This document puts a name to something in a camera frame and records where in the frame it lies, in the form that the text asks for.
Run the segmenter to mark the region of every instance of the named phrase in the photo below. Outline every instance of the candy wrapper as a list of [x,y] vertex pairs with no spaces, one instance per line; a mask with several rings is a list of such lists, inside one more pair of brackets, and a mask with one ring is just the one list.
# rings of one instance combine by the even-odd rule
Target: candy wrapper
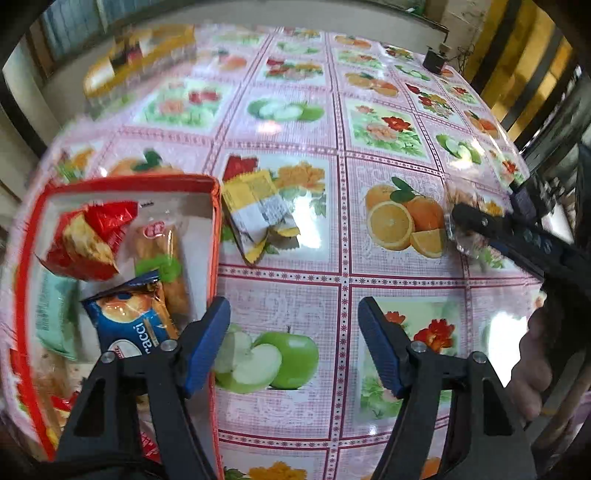
[[113,350],[120,358],[149,354],[164,340],[178,338],[158,271],[82,300],[82,305],[102,352]]
[[55,275],[108,280],[119,272],[115,256],[126,226],[137,214],[137,202],[87,205],[62,213],[49,252],[40,262]]
[[234,177],[224,184],[222,197],[236,244],[247,264],[256,263],[271,240],[289,248],[297,246],[300,230],[268,170]]

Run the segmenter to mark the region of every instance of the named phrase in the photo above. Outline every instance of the food packaging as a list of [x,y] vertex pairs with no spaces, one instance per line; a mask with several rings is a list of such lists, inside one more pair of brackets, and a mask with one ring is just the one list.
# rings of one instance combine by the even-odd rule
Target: food packaging
[[82,300],[82,305],[96,327],[100,350],[113,350],[119,358],[148,355],[161,342],[178,338],[157,270]]
[[249,265],[262,257],[274,236],[296,241],[300,234],[268,170],[234,177],[224,184],[222,197],[236,244]]
[[166,308],[173,316],[190,314],[180,246],[181,227],[179,218],[165,214],[151,216],[133,232],[135,274],[158,270]]
[[43,270],[35,328],[41,344],[68,360],[77,360],[78,281]]
[[79,280],[110,279],[119,272],[115,256],[125,227],[137,214],[137,202],[87,205],[62,213],[42,265],[55,275]]

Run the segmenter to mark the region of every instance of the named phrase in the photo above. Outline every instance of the plastic bag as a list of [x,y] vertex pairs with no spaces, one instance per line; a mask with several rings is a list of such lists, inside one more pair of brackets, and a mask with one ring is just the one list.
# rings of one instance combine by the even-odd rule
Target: plastic bag
[[183,275],[180,221],[170,215],[150,217],[134,232],[135,274],[158,270],[166,308],[171,315],[190,314],[189,296]]
[[37,338],[48,350],[76,361],[78,281],[58,277],[49,270],[44,270],[41,275],[35,317]]
[[40,262],[55,275],[108,280],[119,272],[115,256],[126,226],[137,214],[137,202],[87,205],[63,213],[49,252]]

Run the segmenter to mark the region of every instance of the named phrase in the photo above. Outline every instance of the finger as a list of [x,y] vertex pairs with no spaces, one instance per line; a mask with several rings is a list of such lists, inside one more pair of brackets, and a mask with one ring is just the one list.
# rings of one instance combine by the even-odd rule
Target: finger
[[552,382],[552,369],[539,340],[526,333],[519,342],[521,360],[514,366],[511,378],[516,375],[538,392],[546,390]]
[[527,321],[528,333],[535,339],[541,339],[544,334],[546,315],[543,309],[537,309]]
[[528,383],[511,378],[506,391],[526,421],[532,421],[540,415],[542,399],[539,393],[534,391]]

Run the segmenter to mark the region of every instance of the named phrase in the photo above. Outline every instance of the green package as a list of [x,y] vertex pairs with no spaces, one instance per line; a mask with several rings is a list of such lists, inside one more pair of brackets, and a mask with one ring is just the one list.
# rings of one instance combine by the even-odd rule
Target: green package
[[44,269],[35,320],[37,338],[48,350],[72,361],[78,360],[77,299],[77,280]]

